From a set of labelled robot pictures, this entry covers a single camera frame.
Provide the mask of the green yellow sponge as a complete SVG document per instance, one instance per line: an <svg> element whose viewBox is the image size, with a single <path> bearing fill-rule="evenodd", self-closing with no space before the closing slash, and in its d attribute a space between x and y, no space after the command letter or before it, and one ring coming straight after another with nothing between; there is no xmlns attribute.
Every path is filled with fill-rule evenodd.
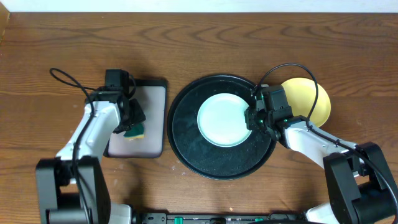
<svg viewBox="0 0 398 224"><path fill-rule="evenodd" d="M142 123L135 124L130 130L124 133L125 139L143 139L144 134L144 125Z"/></svg>

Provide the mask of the light green plate front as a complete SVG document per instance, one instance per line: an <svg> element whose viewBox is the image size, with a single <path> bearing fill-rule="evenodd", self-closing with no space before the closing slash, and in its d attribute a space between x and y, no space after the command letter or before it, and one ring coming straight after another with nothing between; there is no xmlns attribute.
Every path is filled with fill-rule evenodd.
<svg viewBox="0 0 398 224"><path fill-rule="evenodd" d="M244 112L249 107L241 97L219 93L209 97L198 110L197 125L201 135L219 147L234 147L251 134Z"/></svg>

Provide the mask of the yellow round plate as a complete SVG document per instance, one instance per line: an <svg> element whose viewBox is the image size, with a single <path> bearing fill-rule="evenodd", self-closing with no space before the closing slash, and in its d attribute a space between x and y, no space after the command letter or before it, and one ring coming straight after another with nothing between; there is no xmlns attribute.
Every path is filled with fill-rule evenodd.
<svg viewBox="0 0 398 224"><path fill-rule="evenodd" d="M307 78L291 78L282 84L294 116L307 117L315 100L315 83ZM318 85L318 100L310 121L317 127L326 123L331 113L331 101L325 89Z"/></svg>

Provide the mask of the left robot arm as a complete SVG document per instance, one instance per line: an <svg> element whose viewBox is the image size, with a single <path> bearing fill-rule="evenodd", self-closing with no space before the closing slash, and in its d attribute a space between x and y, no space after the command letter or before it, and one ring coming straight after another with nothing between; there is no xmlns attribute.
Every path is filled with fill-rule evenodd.
<svg viewBox="0 0 398 224"><path fill-rule="evenodd" d="M126 128L135 102L127 90L95 91L69 142L35 168L41 223L140 223L132 206L113 203L100 166L109 139Z"/></svg>

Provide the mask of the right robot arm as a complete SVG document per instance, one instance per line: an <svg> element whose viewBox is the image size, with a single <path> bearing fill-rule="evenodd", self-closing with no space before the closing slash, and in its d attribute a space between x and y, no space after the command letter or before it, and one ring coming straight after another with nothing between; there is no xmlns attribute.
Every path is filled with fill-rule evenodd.
<svg viewBox="0 0 398 224"><path fill-rule="evenodd" d="M375 223L397 216L397 186L381 148L356 144L316 127L309 118L294 116L282 86L256 86L255 105L244 112L249 130L260 130L287 149L299 152L324 171L331 214L320 205L307 220Z"/></svg>

